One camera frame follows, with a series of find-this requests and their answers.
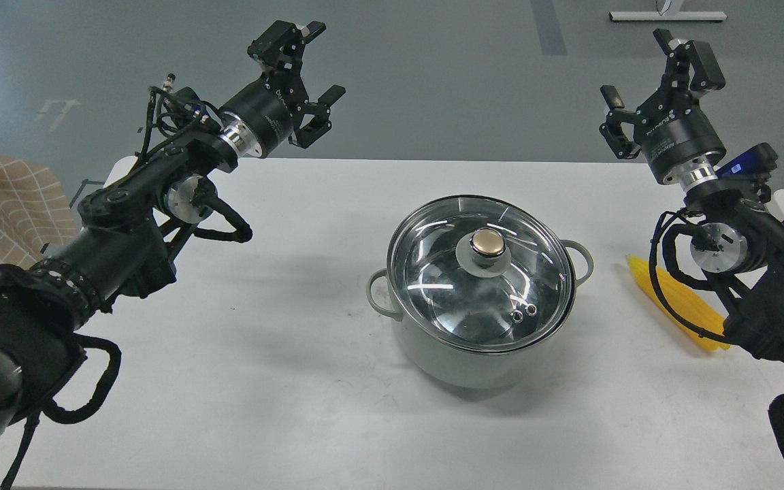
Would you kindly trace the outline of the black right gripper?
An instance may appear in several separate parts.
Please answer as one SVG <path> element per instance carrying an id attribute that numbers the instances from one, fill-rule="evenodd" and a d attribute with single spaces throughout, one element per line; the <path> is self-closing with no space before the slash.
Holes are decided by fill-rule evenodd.
<path id="1" fill-rule="evenodd" d="M 701 97 L 721 90 L 727 80 L 709 43 L 675 38 L 666 29 L 654 30 L 653 37 L 666 55 L 659 87 L 635 114 L 625 109 L 614 86 L 601 86 L 608 112 L 598 131 L 618 159 L 635 159 L 642 150 L 657 183 L 669 185 L 678 165 L 701 157 L 716 165 L 727 154 L 700 107 Z M 632 139 L 623 124 L 634 128 Z"/>

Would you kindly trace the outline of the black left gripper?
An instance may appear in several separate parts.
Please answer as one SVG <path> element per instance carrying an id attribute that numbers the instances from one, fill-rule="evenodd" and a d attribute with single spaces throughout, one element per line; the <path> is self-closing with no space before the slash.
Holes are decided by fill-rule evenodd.
<path id="1" fill-rule="evenodd" d="M 332 105 L 346 88 L 334 84 L 309 101 L 301 79 L 305 47 L 326 30 L 316 20 L 305 26 L 277 20 L 249 45 L 263 74 L 220 108 L 220 138 L 237 157 L 264 159 L 283 142 L 307 149 L 329 133 Z"/>

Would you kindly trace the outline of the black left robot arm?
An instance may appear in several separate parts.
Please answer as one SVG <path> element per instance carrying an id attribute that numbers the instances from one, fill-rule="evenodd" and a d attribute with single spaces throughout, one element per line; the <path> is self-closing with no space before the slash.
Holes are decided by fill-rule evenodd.
<path id="1" fill-rule="evenodd" d="M 117 297 L 146 298 L 176 281 L 175 258 L 189 239 L 245 243 L 249 224 L 218 196 L 210 180 L 243 157 L 263 159 L 289 142 L 308 148 L 331 129 L 331 86 L 309 99 L 303 55 L 324 22 L 277 20 L 255 38 L 248 56 L 261 68 L 216 108 L 192 88 L 149 88 L 146 133 L 129 173 L 78 205 L 83 229 L 28 269 L 0 264 L 0 437 L 24 433 L 0 487 L 10 489 L 41 416 L 78 424 L 105 403 L 122 361 L 107 339 L 79 333 Z"/>

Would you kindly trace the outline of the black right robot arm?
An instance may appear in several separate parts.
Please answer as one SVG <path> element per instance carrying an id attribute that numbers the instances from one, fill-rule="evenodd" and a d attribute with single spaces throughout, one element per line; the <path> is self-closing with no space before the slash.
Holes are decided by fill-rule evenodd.
<path id="1" fill-rule="evenodd" d="M 608 112 L 601 136 L 618 159 L 644 155 L 660 185 L 679 184 L 684 207 L 663 213 L 651 238 L 648 273 L 660 305 L 669 303 L 657 281 L 663 259 L 675 280 L 716 294 L 727 310 L 722 333 L 676 311 L 698 337 L 743 348 L 754 359 L 784 363 L 784 220 L 770 213 L 768 185 L 778 156 L 768 143 L 728 163 L 727 150 L 700 108 L 725 78 L 706 42 L 653 32 L 666 57 L 656 91 L 628 111 L 614 86 L 600 88 Z"/>

